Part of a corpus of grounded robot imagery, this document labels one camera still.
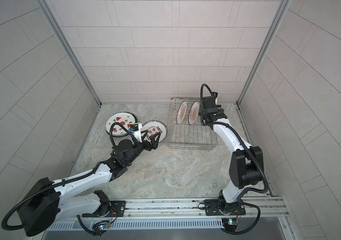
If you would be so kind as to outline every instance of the plate with orange pattern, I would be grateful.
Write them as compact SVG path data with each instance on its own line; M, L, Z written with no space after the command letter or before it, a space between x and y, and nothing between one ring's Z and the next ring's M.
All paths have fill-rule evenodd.
M176 119L177 124L181 124L186 113L187 113L187 101L183 101L180 104L179 110L177 111L177 119Z
M110 131L110 127L112 126L114 122L119 122L126 129L129 129L131 124L134 124L137 122L137 118L132 113L116 113L115 115L111 116L105 123L105 130L108 134ZM115 125L113 127L112 129L113 137L124 137L126 135L128 135L128 133L125 132L121 126Z
M199 102L195 101L192 106L191 109L189 110L189 116L188 116L188 123L189 125L193 125L196 122L197 117L199 116Z

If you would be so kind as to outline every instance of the watermelon print plate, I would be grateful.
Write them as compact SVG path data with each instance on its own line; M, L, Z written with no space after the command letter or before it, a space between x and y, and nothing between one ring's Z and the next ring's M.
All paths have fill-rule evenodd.
M109 134L110 126L114 122L119 122L126 129L129 129L131 124L134 124L137 122L137 118L132 113L116 113L115 115L111 116L105 123L105 130L108 134ZM126 135L128 135L128 133L125 132L124 129L122 129L119 125L115 125L113 127L113 132L112 132L113 137L124 137Z

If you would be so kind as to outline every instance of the plate rim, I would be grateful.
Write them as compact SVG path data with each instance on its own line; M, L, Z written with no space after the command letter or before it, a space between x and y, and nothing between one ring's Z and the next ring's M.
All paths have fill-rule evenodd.
M191 108L189 109L189 114L188 114L188 124L189 125L193 125L196 121L197 121L197 118L195 119L195 121L191 124L190 122L189 122L189 116L191 115L191 111L192 111L192 107L193 107L193 105L195 104L197 102L197 104L198 104L198 106L199 106L199 108L200 108L200 104L199 104L199 101L194 101L193 103L192 103L192 105L191 105Z
M164 123L162 123L161 121L156 121L156 120L148 121L148 122L144 123L142 126L144 126L145 124L147 124L147 123L150 123L150 122L159 122L159 123L161 123L161 124L164 126L165 130L167 131L167 132L165 133L165 137L164 137L164 139L162 140L162 141L164 141L164 140L165 140L165 138L167 137L167 134L168 134L168 129L167 129L167 126L165 126L165 124L164 124Z
M186 104L185 108L187 108L187 106L188 106L187 101L186 101L186 100L182 101L182 102L180 103L179 109L177 110L177 116L179 116L179 111L180 111L181 105L182 105L184 102L185 102L185 104ZM176 123L177 123L178 125L180 125L180 124L183 122L184 117L185 117L186 114L187 114L187 109L185 109L184 116L183 116L183 118L180 120L180 123L178 123L177 117L176 117Z
M137 123L138 121L137 121L137 117L133 114L133 113L130 113L130 112L120 112L120 113L129 113L130 115L132 115L133 117L134 117L134 120L136 121L135 123ZM105 131L106 131L106 133L108 133L108 135L110 136L110 134L109 134L109 132L106 130L106 123L108 122L108 120L111 118L111 117L113 117L114 115L117 115L117 114L119 114L119 113L115 113L115 114L113 114L112 116L110 116L107 120L106 120L106 122L105 122ZM119 135L119 136L115 136L115 135L113 135L113 133L112 133L112 136L113 137L125 137L126 135L128 135L129 133L125 133L124 135Z

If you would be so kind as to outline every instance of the grout line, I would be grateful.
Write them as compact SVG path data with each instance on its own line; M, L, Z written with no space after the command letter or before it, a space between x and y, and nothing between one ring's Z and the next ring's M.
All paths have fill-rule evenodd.
M8 21L6 21L6 22L1 23L0 25L3 25L4 23L10 22L10 21L12 21L12 20L14 20L14 19L16 19L16 18L18 18L18 17L24 16L25 14L28 14L28 13L30 13L30 12L24 13L23 15L19 15L19 16L15 17L15 18L11 19L11 20L8 20Z

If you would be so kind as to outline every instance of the dish rack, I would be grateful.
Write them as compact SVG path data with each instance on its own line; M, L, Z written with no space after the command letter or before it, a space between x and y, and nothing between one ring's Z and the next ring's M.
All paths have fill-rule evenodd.
M177 124L177 113L183 101L187 101L186 115L181 124ZM201 125L200 116L193 125L188 124L189 110L195 101L200 104L199 98L170 99L167 124L167 142L170 149L212 150L217 146L216 133L210 127Z

